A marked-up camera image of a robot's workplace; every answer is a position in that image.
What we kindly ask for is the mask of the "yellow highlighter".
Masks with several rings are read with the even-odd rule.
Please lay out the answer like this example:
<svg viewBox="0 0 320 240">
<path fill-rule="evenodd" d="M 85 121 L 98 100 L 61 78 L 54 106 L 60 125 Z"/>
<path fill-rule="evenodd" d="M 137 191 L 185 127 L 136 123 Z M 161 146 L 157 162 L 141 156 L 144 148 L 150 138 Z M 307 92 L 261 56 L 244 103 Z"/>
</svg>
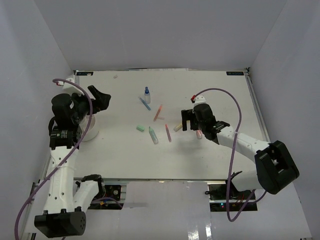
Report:
<svg viewBox="0 0 320 240">
<path fill-rule="evenodd" d="M 173 130 L 174 130 L 175 132 L 177 132 L 177 131 L 179 131 L 181 128 L 182 128 L 182 124 L 180 123 L 180 124 L 176 125 L 176 126 L 173 128 Z"/>
</svg>

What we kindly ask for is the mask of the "pink highlighter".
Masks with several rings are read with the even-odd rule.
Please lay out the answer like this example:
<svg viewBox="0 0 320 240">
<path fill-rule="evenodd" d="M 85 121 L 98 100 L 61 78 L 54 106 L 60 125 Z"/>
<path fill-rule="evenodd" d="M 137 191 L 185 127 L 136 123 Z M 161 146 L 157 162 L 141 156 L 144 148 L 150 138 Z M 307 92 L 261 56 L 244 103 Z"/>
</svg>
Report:
<svg viewBox="0 0 320 240">
<path fill-rule="evenodd" d="M 197 130 L 197 131 L 196 131 L 196 136 L 197 136 L 197 139 L 198 139 L 198 140 L 201 140 L 201 139 L 203 138 L 202 131 L 201 131 L 201 130 Z"/>
</svg>

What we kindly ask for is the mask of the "green marker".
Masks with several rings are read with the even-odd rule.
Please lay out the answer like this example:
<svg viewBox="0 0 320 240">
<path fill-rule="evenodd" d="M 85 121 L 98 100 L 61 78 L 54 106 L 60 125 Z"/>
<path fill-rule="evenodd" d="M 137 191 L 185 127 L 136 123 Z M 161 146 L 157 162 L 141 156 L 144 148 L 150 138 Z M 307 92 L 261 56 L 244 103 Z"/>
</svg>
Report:
<svg viewBox="0 0 320 240">
<path fill-rule="evenodd" d="M 157 145 L 157 144 L 159 143 L 159 140 L 158 140 L 158 137 L 157 137 L 154 129 L 151 128 L 151 127 L 149 127 L 149 128 L 148 128 L 148 132 L 149 132 L 149 135 L 150 135 L 150 137 L 151 137 L 151 139 L 152 139 L 152 142 L 153 142 L 155 145 Z"/>
</svg>

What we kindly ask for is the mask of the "green marker cap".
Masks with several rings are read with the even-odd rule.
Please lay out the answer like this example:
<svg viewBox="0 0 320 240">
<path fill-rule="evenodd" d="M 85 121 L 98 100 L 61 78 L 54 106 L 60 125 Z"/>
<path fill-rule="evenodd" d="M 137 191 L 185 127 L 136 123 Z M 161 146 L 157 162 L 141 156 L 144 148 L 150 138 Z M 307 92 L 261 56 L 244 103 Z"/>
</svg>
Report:
<svg viewBox="0 0 320 240">
<path fill-rule="evenodd" d="M 143 131 L 145 130 L 145 127 L 142 126 L 142 125 L 137 125 L 137 126 L 136 126 L 136 129 L 137 129 L 138 131 L 140 131 L 140 132 L 143 132 Z"/>
</svg>

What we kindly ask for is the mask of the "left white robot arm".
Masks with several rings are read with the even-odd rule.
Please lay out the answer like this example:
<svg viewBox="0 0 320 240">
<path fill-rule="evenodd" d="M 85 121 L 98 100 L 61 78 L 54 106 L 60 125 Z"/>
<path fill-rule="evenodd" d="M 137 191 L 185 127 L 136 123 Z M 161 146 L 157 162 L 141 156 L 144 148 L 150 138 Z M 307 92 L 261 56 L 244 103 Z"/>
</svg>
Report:
<svg viewBox="0 0 320 240">
<path fill-rule="evenodd" d="M 73 192 L 79 141 L 89 131 L 82 130 L 85 117 L 108 108 L 111 95 L 88 87 L 93 98 L 80 93 L 61 93 L 52 98 L 54 117 L 50 121 L 49 147 L 52 172 L 43 213 L 35 216 L 34 226 L 47 238 L 81 236 L 86 229 L 86 211 L 92 201 L 103 198 L 106 187 L 101 175 L 84 176 Z"/>
</svg>

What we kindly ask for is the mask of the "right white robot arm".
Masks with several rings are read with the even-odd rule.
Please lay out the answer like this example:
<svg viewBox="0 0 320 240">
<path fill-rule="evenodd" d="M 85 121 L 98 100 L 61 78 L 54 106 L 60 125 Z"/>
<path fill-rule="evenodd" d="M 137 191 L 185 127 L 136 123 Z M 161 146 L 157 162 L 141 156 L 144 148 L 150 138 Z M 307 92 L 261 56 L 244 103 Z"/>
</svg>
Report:
<svg viewBox="0 0 320 240">
<path fill-rule="evenodd" d="M 218 145 L 231 148 L 255 164 L 255 170 L 231 175 L 226 195 L 236 200 L 244 191 L 262 189 L 276 195 L 294 180 L 300 172 L 286 145 L 277 140 L 267 142 L 244 133 L 237 133 L 229 123 L 216 120 L 206 103 L 181 111 L 182 129 L 200 130 L 204 137 Z"/>
</svg>

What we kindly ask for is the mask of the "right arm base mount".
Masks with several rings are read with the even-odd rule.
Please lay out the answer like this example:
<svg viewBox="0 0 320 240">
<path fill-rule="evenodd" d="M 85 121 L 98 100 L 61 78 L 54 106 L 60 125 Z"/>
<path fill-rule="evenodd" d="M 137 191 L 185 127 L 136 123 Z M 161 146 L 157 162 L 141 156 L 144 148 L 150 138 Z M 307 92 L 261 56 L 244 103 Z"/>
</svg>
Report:
<svg viewBox="0 0 320 240">
<path fill-rule="evenodd" d="M 238 212 L 244 205 L 245 201 L 251 194 L 251 190 L 237 191 L 234 185 L 230 184 L 229 193 L 229 210 L 230 212 Z M 207 184 L 207 190 L 204 192 L 209 198 L 210 211 L 215 212 L 226 212 L 226 196 L 227 196 L 227 180 L 221 182 L 214 181 Z M 243 209 L 243 212 L 255 212 L 258 210 L 257 204 L 255 203 L 256 195 L 253 194 Z"/>
</svg>

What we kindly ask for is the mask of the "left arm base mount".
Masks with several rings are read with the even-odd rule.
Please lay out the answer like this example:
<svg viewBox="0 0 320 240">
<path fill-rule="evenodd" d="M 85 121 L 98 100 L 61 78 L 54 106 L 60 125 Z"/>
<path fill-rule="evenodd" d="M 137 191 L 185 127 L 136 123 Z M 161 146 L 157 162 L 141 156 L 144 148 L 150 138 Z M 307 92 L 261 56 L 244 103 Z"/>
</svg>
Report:
<svg viewBox="0 0 320 240">
<path fill-rule="evenodd" d="M 73 192 L 78 192 L 79 188 L 85 181 L 97 181 L 99 193 L 93 198 L 94 203 L 88 207 L 89 210 L 121 210 L 124 203 L 122 203 L 121 196 L 123 187 L 116 184 L 106 184 L 101 175 L 91 174 L 84 176 L 81 180 L 76 180 L 73 186 Z"/>
</svg>

